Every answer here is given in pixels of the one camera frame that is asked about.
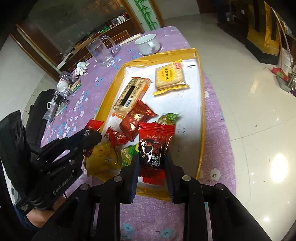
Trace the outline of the left hand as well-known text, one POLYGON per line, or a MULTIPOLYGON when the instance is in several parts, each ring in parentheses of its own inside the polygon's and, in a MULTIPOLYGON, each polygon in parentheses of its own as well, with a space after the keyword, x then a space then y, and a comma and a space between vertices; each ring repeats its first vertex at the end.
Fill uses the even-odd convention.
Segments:
POLYGON ((62 195, 49 210, 32 209, 26 217, 32 225, 41 228, 65 201, 66 198, 62 195))

